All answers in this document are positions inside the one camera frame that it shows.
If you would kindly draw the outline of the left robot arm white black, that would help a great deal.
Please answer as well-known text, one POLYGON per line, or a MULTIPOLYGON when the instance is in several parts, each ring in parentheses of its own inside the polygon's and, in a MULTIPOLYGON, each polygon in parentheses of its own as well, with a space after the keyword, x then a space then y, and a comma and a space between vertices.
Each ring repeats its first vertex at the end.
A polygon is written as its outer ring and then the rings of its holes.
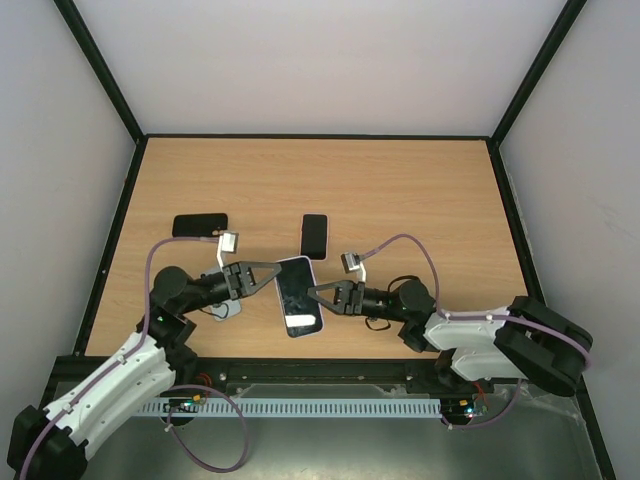
POLYGON ((15 418, 8 465, 21 479, 79 479, 90 458, 154 397, 193 390, 197 354, 186 342, 196 328, 187 314, 259 292, 277 263, 235 262, 193 278, 177 266, 156 274, 145 313, 125 343, 69 392, 15 418))

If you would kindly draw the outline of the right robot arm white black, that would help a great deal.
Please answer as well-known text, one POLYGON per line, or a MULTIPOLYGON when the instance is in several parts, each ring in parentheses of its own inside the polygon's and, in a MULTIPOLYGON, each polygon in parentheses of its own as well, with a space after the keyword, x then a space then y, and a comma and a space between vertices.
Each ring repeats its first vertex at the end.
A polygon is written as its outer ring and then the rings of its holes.
POLYGON ((311 287, 308 295, 336 315, 400 323, 405 346, 437 353, 436 379, 450 392, 498 378, 570 397, 589 365, 592 336, 528 296, 494 310, 439 311, 413 275, 394 279, 385 290, 343 280, 311 287))

